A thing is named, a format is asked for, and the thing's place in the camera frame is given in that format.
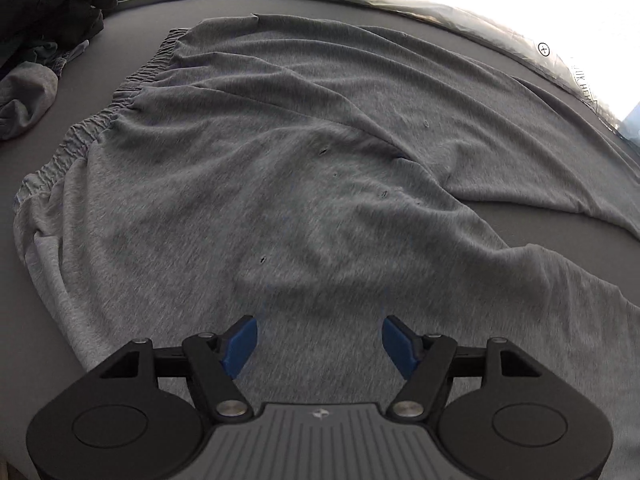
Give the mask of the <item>grey sweatpants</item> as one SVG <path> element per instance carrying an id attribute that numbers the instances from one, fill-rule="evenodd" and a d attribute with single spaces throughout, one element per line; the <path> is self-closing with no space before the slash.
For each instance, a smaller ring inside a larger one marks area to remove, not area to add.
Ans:
<path id="1" fill-rule="evenodd" d="M 254 402 L 387 401 L 388 314 L 511 339 L 639 474 L 639 308 L 472 209 L 639 231 L 639 165 L 534 84 L 403 32 L 287 15 L 175 29 L 15 197 L 18 256 L 85 367 L 254 314 Z"/>

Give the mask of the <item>dark grey garment on pile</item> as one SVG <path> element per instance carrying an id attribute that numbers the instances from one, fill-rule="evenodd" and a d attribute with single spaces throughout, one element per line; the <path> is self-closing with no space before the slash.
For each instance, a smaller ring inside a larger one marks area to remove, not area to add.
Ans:
<path id="1" fill-rule="evenodd" d="M 36 49 L 46 60 L 92 39 L 117 0 L 1 0 L 1 75 L 34 62 Z"/>

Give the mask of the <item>light grey garment in pile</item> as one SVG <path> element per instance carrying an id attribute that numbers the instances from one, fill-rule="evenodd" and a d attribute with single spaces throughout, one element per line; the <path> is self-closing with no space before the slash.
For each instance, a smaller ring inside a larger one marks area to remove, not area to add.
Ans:
<path id="1" fill-rule="evenodd" d="M 81 41 L 60 52 L 54 42 L 37 42 L 26 60 L 1 79 L 1 141 L 21 136 L 43 118 L 58 94 L 58 81 L 65 66 L 89 47 Z"/>

